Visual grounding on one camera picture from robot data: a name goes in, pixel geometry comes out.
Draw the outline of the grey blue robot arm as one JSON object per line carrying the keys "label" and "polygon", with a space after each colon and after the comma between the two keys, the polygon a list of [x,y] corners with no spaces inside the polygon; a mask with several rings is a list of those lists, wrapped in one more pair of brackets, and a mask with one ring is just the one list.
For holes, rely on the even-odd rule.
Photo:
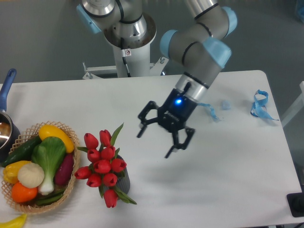
{"label": "grey blue robot arm", "polygon": [[[186,31],[169,30],[160,41],[163,56],[185,71],[162,106],[150,101],[138,115],[141,132],[157,123],[172,134],[170,152],[188,147],[195,130],[186,122],[229,60],[231,50],[222,39],[238,22],[231,8],[215,0],[188,0],[186,5],[195,24]],[[82,0],[76,10],[87,28],[102,32],[112,46],[118,77],[151,73],[150,44],[156,25],[143,12],[140,0]]]}

